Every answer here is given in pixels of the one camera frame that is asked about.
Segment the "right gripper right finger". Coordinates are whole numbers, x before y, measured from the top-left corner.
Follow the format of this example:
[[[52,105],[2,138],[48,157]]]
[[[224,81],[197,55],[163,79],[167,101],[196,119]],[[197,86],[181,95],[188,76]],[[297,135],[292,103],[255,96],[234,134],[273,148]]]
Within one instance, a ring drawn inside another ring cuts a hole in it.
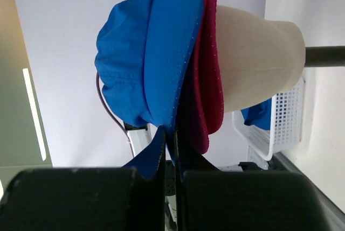
[[[221,171],[174,134],[178,230],[330,230],[312,183],[288,171]]]

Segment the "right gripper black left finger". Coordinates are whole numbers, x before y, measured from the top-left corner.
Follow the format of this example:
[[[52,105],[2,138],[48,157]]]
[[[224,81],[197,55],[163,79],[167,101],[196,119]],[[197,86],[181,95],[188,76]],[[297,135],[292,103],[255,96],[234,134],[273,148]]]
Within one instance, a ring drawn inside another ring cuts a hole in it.
[[[166,134],[123,167],[26,169],[1,199],[1,230],[164,230]]]

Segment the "blue baseball cap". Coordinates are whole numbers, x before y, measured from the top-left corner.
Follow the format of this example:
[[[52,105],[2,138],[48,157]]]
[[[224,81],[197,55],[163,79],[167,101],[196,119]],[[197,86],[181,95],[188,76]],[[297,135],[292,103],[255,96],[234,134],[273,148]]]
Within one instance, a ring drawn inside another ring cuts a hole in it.
[[[96,39],[95,67],[110,110],[132,126],[158,128],[158,143],[127,164],[148,180],[175,132],[203,8],[203,0],[125,0],[112,8]]]
[[[246,126],[256,126],[263,130],[271,127],[272,99],[241,110]]]

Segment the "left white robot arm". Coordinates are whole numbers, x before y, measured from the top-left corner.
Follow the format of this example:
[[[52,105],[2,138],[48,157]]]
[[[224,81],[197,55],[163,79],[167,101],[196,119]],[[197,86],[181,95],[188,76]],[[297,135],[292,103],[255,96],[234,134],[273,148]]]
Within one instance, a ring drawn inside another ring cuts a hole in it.
[[[129,138],[130,148],[133,157],[137,156],[152,141],[150,126],[148,124],[141,127],[135,127],[127,123],[123,123],[127,136]]]

